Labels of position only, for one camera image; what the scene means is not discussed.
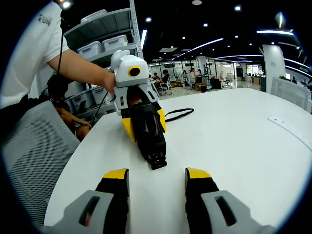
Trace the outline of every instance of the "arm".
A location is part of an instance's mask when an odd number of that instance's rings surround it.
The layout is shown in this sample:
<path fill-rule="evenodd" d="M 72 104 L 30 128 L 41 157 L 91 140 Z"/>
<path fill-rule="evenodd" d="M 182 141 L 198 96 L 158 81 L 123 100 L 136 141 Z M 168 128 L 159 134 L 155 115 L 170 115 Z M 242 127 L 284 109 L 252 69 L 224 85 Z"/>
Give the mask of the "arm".
<path fill-rule="evenodd" d="M 76 116 L 74 116 L 73 114 L 69 113 L 68 111 L 66 111 L 63 108 L 59 108 L 59 107 L 55 107 L 56 111 L 58 112 L 58 114 L 62 117 L 62 119 L 66 119 L 67 121 L 72 121 L 74 123 L 80 124 L 81 126 L 88 126 L 90 129 L 92 128 L 91 124 L 87 121 L 84 121 L 80 118 L 77 118 Z"/>
<path fill-rule="evenodd" d="M 59 55 L 48 61 L 55 71 L 59 68 Z M 60 71 L 61 75 L 75 81 L 96 84 L 104 87 L 111 94 L 114 93 L 115 74 L 88 62 L 72 50 L 62 53 Z"/>

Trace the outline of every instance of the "seated person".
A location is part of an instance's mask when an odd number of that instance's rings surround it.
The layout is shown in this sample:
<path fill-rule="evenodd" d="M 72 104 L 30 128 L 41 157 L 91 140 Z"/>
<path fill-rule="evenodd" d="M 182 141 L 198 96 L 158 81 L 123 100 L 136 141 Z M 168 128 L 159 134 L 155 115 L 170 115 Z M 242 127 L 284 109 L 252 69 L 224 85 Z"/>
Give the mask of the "seated person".
<path fill-rule="evenodd" d="M 78 140 L 82 141 L 92 126 L 89 122 L 77 118 L 70 113 L 70 108 L 64 101 L 64 94 L 67 90 L 67 79 L 60 74 L 55 74 L 48 80 L 48 96 L 41 94 L 39 101 L 51 101 L 67 127 L 75 134 Z"/>
<path fill-rule="evenodd" d="M 158 80 L 158 79 L 159 79 L 159 77 L 157 76 L 157 73 L 156 73 L 156 72 L 154 72 L 153 79 L 154 79 L 154 80 Z"/>
<path fill-rule="evenodd" d="M 163 70 L 162 71 L 162 73 L 165 75 L 164 76 L 164 78 L 162 78 L 162 79 L 158 79 L 156 82 L 155 82 L 155 87 L 157 88 L 157 89 L 159 89 L 159 88 L 161 88 L 160 87 L 160 84 L 161 83 L 167 83 L 168 82 L 168 79 L 169 79 L 169 74 L 168 74 L 168 70 Z"/>

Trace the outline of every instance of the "black strap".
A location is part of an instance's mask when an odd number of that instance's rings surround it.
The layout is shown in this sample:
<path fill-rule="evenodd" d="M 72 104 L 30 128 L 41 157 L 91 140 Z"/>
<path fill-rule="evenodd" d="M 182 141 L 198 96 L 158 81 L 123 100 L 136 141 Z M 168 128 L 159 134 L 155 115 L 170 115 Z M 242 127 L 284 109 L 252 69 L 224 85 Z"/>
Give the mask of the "black strap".
<path fill-rule="evenodd" d="M 174 120 L 176 120 L 176 119 L 178 119 L 178 118 L 182 118 L 182 117 L 184 117 L 184 116 L 187 116 L 187 115 L 189 115 L 190 113 L 194 112 L 194 109 L 193 109 L 193 108 L 185 108 L 185 109 L 179 109 L 179 110 L 171 111 L 171 112 L 168 112 L 168 113 L 165 115 L 165 117 L 166 117 L 168 114 L 172 114 L 172 113 L 176 113 L 176 112 L 182 112 L 182 111 L 188 111 L 188 112 L 183 113 L 183 114 L 181 114 L 181 115 L 179 115 L 179 116 L 176 116 L 176 117 L 173 117 L 173 118 L 166 119 L 166 122 L 174 121 Z"/>

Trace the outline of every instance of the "white pillar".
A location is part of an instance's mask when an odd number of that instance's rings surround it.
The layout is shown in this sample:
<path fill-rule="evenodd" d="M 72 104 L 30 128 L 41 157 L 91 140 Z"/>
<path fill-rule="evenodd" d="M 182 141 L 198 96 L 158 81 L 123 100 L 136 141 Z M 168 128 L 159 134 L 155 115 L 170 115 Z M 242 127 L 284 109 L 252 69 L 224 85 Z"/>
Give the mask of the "white pillar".
<path fill-rule="evenodd" d="M 265 62 L 266 92 L 271 93 L 273 77 L 286 76 L 283 51 L 278 45 L 262 45 Z"/>
<path fill-rule="evenodd" d="M 198 56 L 196 57 L 197 68 L 201 70 L 202 73 L 205 71 L 206 65 L 206 57 L 205 56 Z"/>

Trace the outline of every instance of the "logo print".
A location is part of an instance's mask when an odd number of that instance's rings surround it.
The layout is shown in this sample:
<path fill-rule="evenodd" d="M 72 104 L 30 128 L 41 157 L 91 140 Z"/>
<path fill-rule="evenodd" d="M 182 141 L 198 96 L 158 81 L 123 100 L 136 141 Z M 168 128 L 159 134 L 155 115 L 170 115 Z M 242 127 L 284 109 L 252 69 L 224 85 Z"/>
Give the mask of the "logo print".
<path fill-rule="evenodd" d="M 39 15 L 39 18 L 38 18 L 39 23 L 46 23 L 48 26 L 50 26 L 51 21 L 52 21 L 51 17 L 46 17 L 46 16 L 43 16 L 42 14 Z"/>

